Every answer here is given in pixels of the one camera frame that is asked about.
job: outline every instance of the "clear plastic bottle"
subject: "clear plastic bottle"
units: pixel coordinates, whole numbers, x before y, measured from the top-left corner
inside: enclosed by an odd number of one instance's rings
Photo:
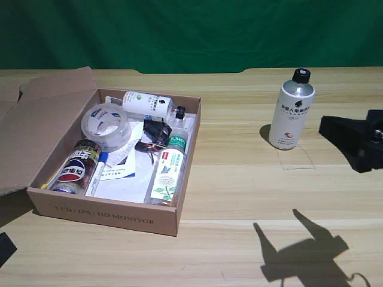
[[[315,95],[310,74],[307,69],[296,69],[293,79],[282,84],[269,133],[269,141],[276,148],[297,145]]]
[[[173,119],[182,120],[185,117],[185,108],[176,106],[170,97],[137,91],[126,92],[122,108],[128,113],[129,117],[163,121],[166,124],[169,124]]]
[[[184,172],[187,137],[184,129],[172,129],[168,146],[157,159],[144,203],[175,206]]]

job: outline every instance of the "blue marker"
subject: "blue marker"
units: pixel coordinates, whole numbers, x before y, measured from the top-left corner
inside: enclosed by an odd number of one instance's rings
[[[108,153],[103,151],[100,154],[100,159],[96,166],[96,170],[93,173],[93,176],[89,182],[88,188],[86,189],[85,196],[94,196],[98,182],[100,181],[102,171],[104,170],[105,163],[108,160]]]

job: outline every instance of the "green backdrop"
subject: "green backdrop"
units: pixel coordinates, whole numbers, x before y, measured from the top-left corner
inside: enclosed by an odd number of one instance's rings
[[[0,69],[383,66],[382,0],[0,0]]]

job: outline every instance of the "open cardboard box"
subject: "open cardboard box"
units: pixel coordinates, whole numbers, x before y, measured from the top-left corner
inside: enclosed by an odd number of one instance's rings
[[[200,98],[151,92],[171,97],[196,114],[180,196],[175,207],[166,207],[40,189],[83,138],[80,123],[85,112],[106,96],[122,99],[125,90],[97,88],[89,67],[33,79],[17,104],[12,87],[0,96],[9,103],[0,114],[0,195],[26,188],[44,216],[177,235],[200,123]]]

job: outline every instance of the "tape roll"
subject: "tape roll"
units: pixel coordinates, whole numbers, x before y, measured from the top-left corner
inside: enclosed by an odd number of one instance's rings
[[[114,103],[102,103],[88,110],[81,120],[81,129],[106,152],[118,150],[130,138],[126,112]]]

